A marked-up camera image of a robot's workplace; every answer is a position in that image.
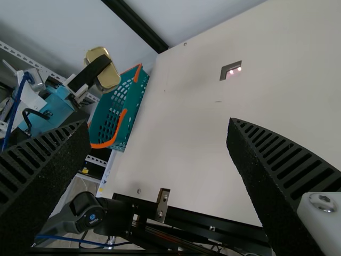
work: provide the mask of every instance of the metal shelf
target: metal shelf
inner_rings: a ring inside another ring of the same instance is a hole
[[[32,67],[39,70],[39,73],[42,77],[42,79],[45,81],[49,76],[53,77],[60,83],[63,83],[66,78],[62,77],[61,75],[58,75],[57,73],[49,70],[48,68],[44,67],[43,65],[39,64],[38,62],[34,61],[30,57],[27,57],[25,54],[17,51],[13,47],[10,47],[8,44],[5,44],[4,42],[0,41],[0,49],[12,54],[13,56],[17,57],[18,59],[26,62],[27,64],[31,65]],[[92,103],[99,102],[100,99],[96,96],[92,95],[91,93],[86,94],[87,101],[90,101]]]

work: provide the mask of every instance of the metal bracket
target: metal bracket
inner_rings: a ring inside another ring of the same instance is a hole
[[[156,210],[156,214],[155,214],[155,220],[161,223],[165,222],[165,218],[166,218],[166,214],[167,214],[167,210],[168,210],[168,199],[169,199],[169,193],[171,192],[170,189],[168,188],[161,188],[159,195],[158,195],[158,199],[157,199],[157,204],[158,204],[158,208]]]

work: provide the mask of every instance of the cable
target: cable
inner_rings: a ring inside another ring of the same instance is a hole
[[[6,149],[7,144],[9,142],[10,135],[11,135],[11,132],[12,132],[12,126],[13,126],[15,114],[17,113],[17,109],[18,109],[18,106],[19,106],[19,103],[20,103],[22,89],[23,89],[23,87],[25,85],[25,82],[29,81],[30,79],[31,78],[30,78],[29,73],[25,72],[23,74],[23,76],[22,76],[22,80],[21,80],[19,88],[18,88],[17,96],[15,96],[15,100],[14,100],[14,103],[13,103],[13,106],[12,106],[12,110],[11,110],[11,114],[10,114],[9,124],[8,124],[7,130],[6,130],[6,135],[5,135],[4,143],[2,144],[1,152],[3,152]]]
[[[81,180],[82,180],[82,182],[84,183],[84,186],[85,186],[85,191],[87,191],[87,185],[85,184],[85,181],[82,179],[82,178],[80,178]]]
[[[38,111],[35,111],[33,109],[30,109],[30,108],[25,108],[23,111],[22,111],[22,117],[23,117],[23,120],[25,121],[26,125],[27,125],[27,133],[31,136],[31,128],[32,128],[32,124],[30,122],[30,119],[28,119],[28,116],[27,116],[27,113],[31,113],[31,114],[34,114],[34,115],[37,115],[45,120],[49,120],[50,117],[43,114],[43,113],[40,113]]]
[[[92,245],[103,246],[103,247],[116,247],[116,246],[120,246],[120,245],[131,244],[131,242],[123,242],[123,243],[119,243],[119,244],[101,244],[101,243],[82,240],[82,239],[63,237],[63,236],[52,236],[52,235],[37,235],[36,238],[65,240],[65,241],[77,242],[77,243],[82,243],[82,244],[92,244]]]

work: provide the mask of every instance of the teal plastic basket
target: teal plastic basket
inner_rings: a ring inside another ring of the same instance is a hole
[[[148,80],[142,65],[137,65],[121,74],[117,89],[102,96],[89,127],[92,148],[124,152]]]

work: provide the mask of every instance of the white plastic part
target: white plastic part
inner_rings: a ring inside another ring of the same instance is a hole
[[[77,92],[74,92],[70,87],[69,87],[69,83],[76,77],[75,74],[72,74],[71,76],[69,76],[68,79],[66,79],[63,82],[63,85],[75,96],[77,103],[82,102],[85,97],[86,97],[86,92],[89,88],[89,86],[87,86],[87,84],[84,84]]]
[[[325,212],[316,208],[308,192],[302,196],[297,215],[326,256],[341,255],[341,192],[322,192],[336,203],[336,212]]]

